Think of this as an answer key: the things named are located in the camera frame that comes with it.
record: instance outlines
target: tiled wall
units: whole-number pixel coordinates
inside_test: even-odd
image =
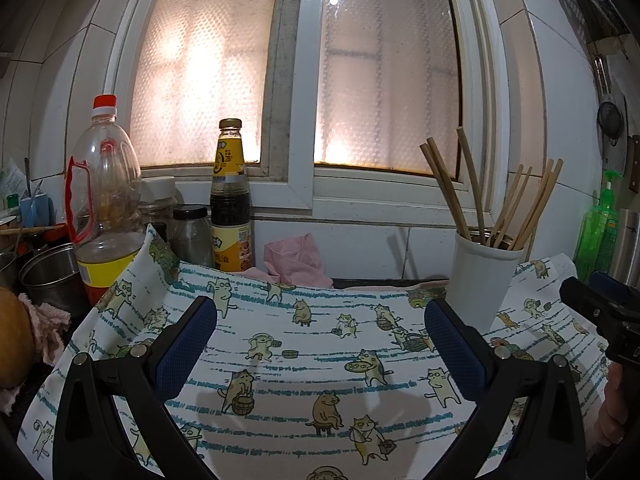
[[[584,211],[600,185],[593,75],[586,28],[575,0],[494,0],[508,62],[510,175],[533,166],[536,192],[547,157],[564,159],[532,256],[573,255]],[[128,0],[33,0],[20,19],[19,48],[0,80],[2,160],[31,157],[58,217],[66,158],[103,91],[114,36]],[[453,230],[325,222],[255,222],[256,255],[266,242],[314,234],[334,278],[446,276]]]

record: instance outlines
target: wooden chopsticks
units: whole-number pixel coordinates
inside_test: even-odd
[[[522,182],[522,184],[520,184],[524,166],[522,164],[519,165],[513,182],[511,183],[507,191],[507,195],[504,199],[504,204],[502,206],[502,209],[500,210],[498,219],[492,227],[489,236],[485,237],[484,217],[482,215],[482,193],[480,191],[480,185],[478,183],[478,174],[476,173],[476,168],[473,164],[471,150],[469,149],[465,131],[462,129],[462,127],[460,127],[456,130],[456,133],[458,134],[458,140],[460,141],[460,147],[465,157],[465,162],[469,173],[469,181],[471,183],[471,189],[474,196],[474,205],[476,206],[476,214],[478,215],[478,229],[481,234],[481,243],[484,242],[484,245],[486,246],[499,248],[507,230],[511,225],[511,222],[513,221],[518,206],[520,205],[524,192],[527,188],[529,177],[531,176],[532,166],[529,166],[527,174],[524,177],[524,181]],[[471,240],[471,234],[469,232],[468,226],[466,225],[465,216],[463,215],[462,207],[460,206],[460,201],[456,196],[456,191],[449,177],[449,173],[447,172],[447,167],[442,160],[442,156],[440,155],[440,151],[438,150],[438,146],[433,137],[429,137],[426,143],[421,144],[420,149],[422,150],[424,158],[427,159],[427,162],[429,163],[429,166],[433,171],[433,176],[435,177],[438,186],[440,187],[440,190],[444,195],[447,206],[449,206],[449,210],[451,211],[451,215],[453,216],[453,221],[456,224],[458,233],[463,238]],[[538,221],[540,220],[546,204],[549,201],[549,197],[551,197],[551,193],[553,192],[554,187],[558,182],[558,177],[560,175],[560,171],[562,170],[562,164],[563,162],[561,158],[558,159],[555,167],[553,160],[549,159],[546,162],[545,170],[542,174],[542,178],[540,179],[540,185],[538,186],[538,192],[536,193],[536,197],[533,200],[533,204],[531,205],[527,215],[525,216],[522,225],[518,229],[518,234],[509,243],[507,250],[522,250],[529,237],[531,237],[532,233],[535,232],[538,226]]]

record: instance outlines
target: cat print cloth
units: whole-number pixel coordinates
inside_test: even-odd
[[[609,363],[604,340],[559,301],[571,274],[563,254],[519,266],[484,337],[518,358],[565,355],[591,428]],[[205,295],[216,303],[218,326],[166,406],[220,479],[423,478],[475,406],[460,395],[424,326],[426,303],[445,292],[267,284],[180,262],[149,227],[38,391],[18,444],[52,478],[56,410],[74,355],[107,359],[150,344]],[[138,459],[159,473],[126,403],[116,398],[116,405]],[[513,403],[484,471],[500,461],[523,408],[523,399]]]

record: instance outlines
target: human hand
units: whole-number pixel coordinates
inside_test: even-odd
[[[619,444],[625,436],[623,424],[629,415],[622,396],[622,365],[611,363],[609,380],[604,387],[604,402],[598,412],[598,420],[593,425],[596,438],[603,446]]]

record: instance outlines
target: white window frame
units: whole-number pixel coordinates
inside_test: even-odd
[[[155,0],[130,0],[111,53],[105,91],[118,95],[119,122],[130,122],[136,67]],[[504,199],[510,134],[506,58],[493,0],[453,0],[462,67],[463,126],[483,189],[486,222]],[[421,226],[453,226],[435,180],[428,176],[314,166],[322,0],[301,0],[292,82],[286,182],[252,178],[255,218],[317,219]],[[187,203],[208,203],[206,168],[143,170],[172,174]],[[454,183],[468,224],[476,225],[468,174],[460,163]]]

